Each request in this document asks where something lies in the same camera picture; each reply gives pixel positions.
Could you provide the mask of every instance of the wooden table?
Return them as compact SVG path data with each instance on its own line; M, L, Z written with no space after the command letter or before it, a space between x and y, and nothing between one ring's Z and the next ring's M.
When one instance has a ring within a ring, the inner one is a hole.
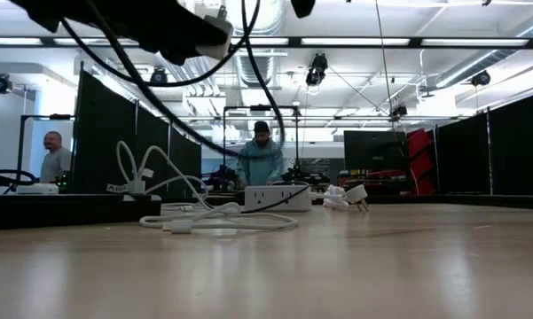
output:
M533 318L533 211L371 209L278 232L0 231L0 318Z

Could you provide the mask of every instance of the man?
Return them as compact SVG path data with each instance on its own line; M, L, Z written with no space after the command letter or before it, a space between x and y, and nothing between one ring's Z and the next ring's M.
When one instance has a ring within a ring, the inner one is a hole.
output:
M247 142L239 154L262 156L256 159L245 159L239 156L237 176L242 188L248 185L268 185L282 180L280 177L284 171L282 150L270 140L270 129L265 121L255 123L255 138Z
M71 151L61 146L61 142L61 134L56 131L48 132L43 138L43 146L49 153L43 159L40 183L55 182L56 176L71 169Z

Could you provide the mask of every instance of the blue hoodie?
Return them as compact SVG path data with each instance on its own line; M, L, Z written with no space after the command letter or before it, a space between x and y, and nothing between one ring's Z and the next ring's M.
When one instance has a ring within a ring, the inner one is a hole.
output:
M240 154L243 156L265 156L261 159L242 159L239 157L237 176L239 181L249 186L267 185L282 180L284 172L284 157L279 146L271 140L264 147L258 146L253 139L247 142Z

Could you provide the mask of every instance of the electrical outlet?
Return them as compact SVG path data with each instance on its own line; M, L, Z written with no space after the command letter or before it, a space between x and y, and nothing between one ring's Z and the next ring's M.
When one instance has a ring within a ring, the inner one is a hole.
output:
M304 185L272 185L248 186L245 188L245 210L257 209L278 203L296 192L302 190ZM296 197L283 202L268 212L307 212L311 209L310 189L303 191Z

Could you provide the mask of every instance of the man in blue hoodie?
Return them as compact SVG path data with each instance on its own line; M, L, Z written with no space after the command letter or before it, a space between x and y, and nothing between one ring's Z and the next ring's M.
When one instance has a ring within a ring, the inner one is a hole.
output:
M255 138L247 142L239 154L262 156L257 159L245 159L239 156L237 176L242 188L282 181L284 157L279 146L270 140L270 129L265 121L255 123Z

